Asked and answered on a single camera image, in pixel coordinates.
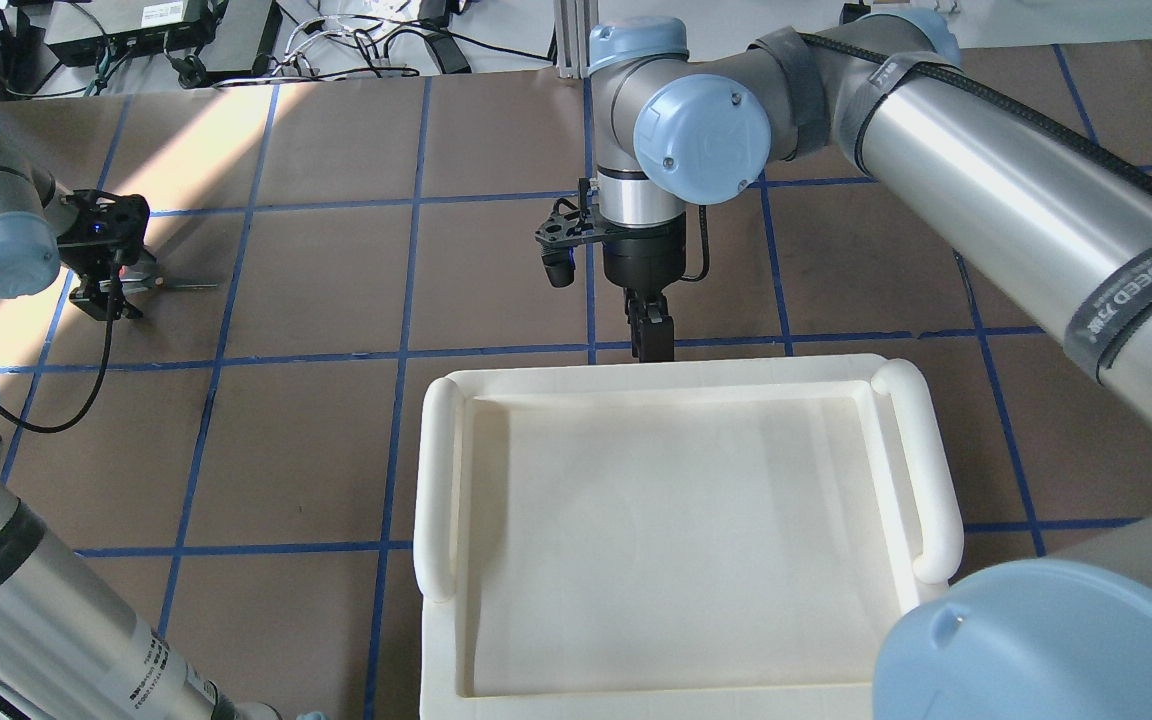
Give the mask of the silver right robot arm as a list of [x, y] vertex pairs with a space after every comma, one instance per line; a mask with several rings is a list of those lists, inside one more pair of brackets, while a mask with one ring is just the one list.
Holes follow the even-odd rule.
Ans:
[[[965, 76], [935, 12], [702, 63], [682, 20], [620, 20], [588, 51], [600, 220], [623, 241], [833, 143], [1152, 425], [1152, 177]], [[911, 611], [872, 692], [878, 719], [1152, 719], [1152, 518]]]

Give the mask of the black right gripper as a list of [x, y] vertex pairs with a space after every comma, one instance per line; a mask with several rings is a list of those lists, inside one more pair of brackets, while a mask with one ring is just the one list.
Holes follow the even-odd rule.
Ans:
[[[675, 324], [664, 287], [685, 273], [685, 215], [628, 228], [609, 223], [602, 238], [604, 274], [623, 290], [631, 355], [641, 363], [675, 361]], [[641, 293], [658, 293], [650, 300]], [[646, 331], [650, 325], [650, 354]]]

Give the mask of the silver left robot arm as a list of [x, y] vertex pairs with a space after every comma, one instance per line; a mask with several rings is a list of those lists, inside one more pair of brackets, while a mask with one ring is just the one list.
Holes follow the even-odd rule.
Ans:
[[[162, 283], [141, 195], [68, 190], [0, 132], [0, 300], [77, 274], [106, 332]], [[26, 420], [0, 406], [0, 418]], [[0, 467], [3, 437], [0, 435]], [[232, 702], [0, 480], [0, 719], [275, 719]]]

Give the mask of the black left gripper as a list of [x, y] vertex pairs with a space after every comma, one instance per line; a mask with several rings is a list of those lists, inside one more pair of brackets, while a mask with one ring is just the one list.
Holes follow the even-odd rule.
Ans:
[[61, 262], [79, 279], [70, 291], [70, 304], [96, 323], [138, 320], [145, 316], [113, 286], [122, 272], [123, 291], [151, 291], [159, 287], [159, 262], [145, 250], [132, 264], [132, 196], [100, 190], [78, 190], [65, 196], [77, 210], [68, 232], [58, 237]]

